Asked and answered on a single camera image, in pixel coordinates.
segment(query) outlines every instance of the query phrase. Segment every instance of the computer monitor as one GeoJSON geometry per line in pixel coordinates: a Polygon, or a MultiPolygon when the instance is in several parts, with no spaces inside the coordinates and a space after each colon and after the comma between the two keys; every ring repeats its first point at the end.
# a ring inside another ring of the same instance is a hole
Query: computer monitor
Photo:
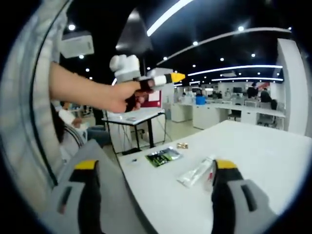
{"type": "Polygon", "coordinates": [[[233,93],[239,94],[242,92],[243,92],[243,89],[241,87],[234,87],[233,88],[233,93]]]}

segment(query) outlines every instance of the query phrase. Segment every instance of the table leg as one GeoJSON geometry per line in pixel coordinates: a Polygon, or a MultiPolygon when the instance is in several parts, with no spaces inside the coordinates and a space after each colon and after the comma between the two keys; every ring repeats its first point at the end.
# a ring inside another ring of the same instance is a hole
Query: table leg
{"type": "Polygon", "coordinates": [[[138,135],[137,135],[137,126],[135,126],[135,132],[136,132],[136,143],[137,143],[137,148],[140,149],[140,144],[138,142],[138,135]]]}
{"type": "Polygon", "coordinates": [[[148,136],[150,139],[150,148],[155,147],[154,145],[154,139],[153,139],[153,128],[152,128],[152,120],[147,120],[147,127],[148,127],[148,136]]]}

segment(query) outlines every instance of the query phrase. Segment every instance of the hand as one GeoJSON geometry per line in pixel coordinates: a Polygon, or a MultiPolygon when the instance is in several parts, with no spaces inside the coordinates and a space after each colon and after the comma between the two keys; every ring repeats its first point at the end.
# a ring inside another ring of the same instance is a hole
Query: hand
{"type": "Polygon", "coordinates": [[[81,118],[75,118],[72,122],[72,125],[75,128],[80,128],[80,125],[82,124],[82,119],[81,118]]]}
{"type": "MultiPolygon", "coordinates": [[[[149,81],[150,87],[153,85],[153,81],[149,81]]],[[[136,106],[133,110],[138,110],[141,107],[141,104],[145,102],[148,95],[153,93],[149,92],[138,92],[137,90],[141,89],[140,83],[138,81],[128,81],[121,84],[112,86],[113,96],[110,97],[110,108],[109,111],[112,112],[125,112],[127,108],[126,99],[131,97],[133,94],[136,96],[136,106]]]]}

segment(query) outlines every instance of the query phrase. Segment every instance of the blue container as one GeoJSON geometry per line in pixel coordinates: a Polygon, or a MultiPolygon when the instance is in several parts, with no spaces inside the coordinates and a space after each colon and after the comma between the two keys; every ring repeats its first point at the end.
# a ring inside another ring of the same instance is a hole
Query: blue container
{"type": "Polygon", "coordinates": [[[205,105],[206,98],[205,97],[196,97],[196,105],[205,105]]]}

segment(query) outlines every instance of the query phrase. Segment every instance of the black table frame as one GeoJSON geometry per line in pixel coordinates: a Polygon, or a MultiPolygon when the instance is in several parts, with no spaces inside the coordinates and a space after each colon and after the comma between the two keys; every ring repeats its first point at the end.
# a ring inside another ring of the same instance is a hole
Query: black table frame
{"type": "Polygon", "coordinates": [[[148,132],[149,132],[149,141],[150,141],[150,148],[153,148],[155,147],[154,145],[154,138],[153,138],[153,128],[152,128],[152,119],[155,118],[155,117],[158,117],[160,115],[164,115],[165,113],[163,112],[160,112],[158,113],[157,115],[153,116],[153,117],[150,117],[148,119],[145,119],[145,120],[142,120],[136,124],[131,124],[131,123],[121,123],[121,122],[118,122],[118,121],[112,121],[112,120],[109,120],[109,119],[106,119],[106,120],[103,120],[104,122],[106,123],[114,123],[114,124],[119,124],[119,125],[126,125],[126,126],[132,126],[135,128],[135,133],[136,133],[136,143],[137,143],[137,148],[140,149],[140,144],[139,144],[139,140],[138,140],[138,134],[137,134],[137,125],[141,124],[141,123],[144,123],[147,121],[147,128],[148,128],[148,132]]]}

